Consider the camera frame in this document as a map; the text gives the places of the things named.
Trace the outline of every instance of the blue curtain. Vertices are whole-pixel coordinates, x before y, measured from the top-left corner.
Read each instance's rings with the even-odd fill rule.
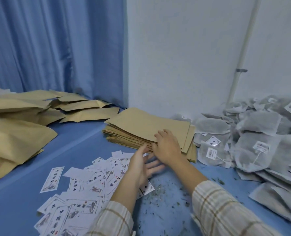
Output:
[[[123,105],[123,0],[0,0],[0,88]]]

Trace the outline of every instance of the blue tablecloth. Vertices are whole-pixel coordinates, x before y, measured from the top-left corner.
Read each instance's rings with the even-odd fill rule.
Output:
[[[39,193],[53,167],[83,168],[97,157],[107,159],[111,152],[134,149],[106,141],[103,121],[67,122],[50,125],[58,136],[44,147],[44,152],[18,166],[0,179],[0,236],[37,236],[33,228],[40,219],[36,210],[49,197],[66,191],[69,178],[61,177],[58,190]],[[291,223],[248,198],[259,183],[239,180],[234,169],[194,166],[210,179],[224,182],[223,187],[281,234],[291,235]],[[155,191],[139,199],[133,213],[137,235],[201,235],[190,217],[191,198],[170,170],[151,178]]]

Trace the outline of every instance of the sleeve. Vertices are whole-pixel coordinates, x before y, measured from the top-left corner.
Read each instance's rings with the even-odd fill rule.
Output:
[[[127,208],[118,202],[110,201],[95,218],[85,236],[130,236],[134,233],[133,225]]]
[[[212,181],[196,186],[192,203],[192,218],[203,235],[281,235]]]

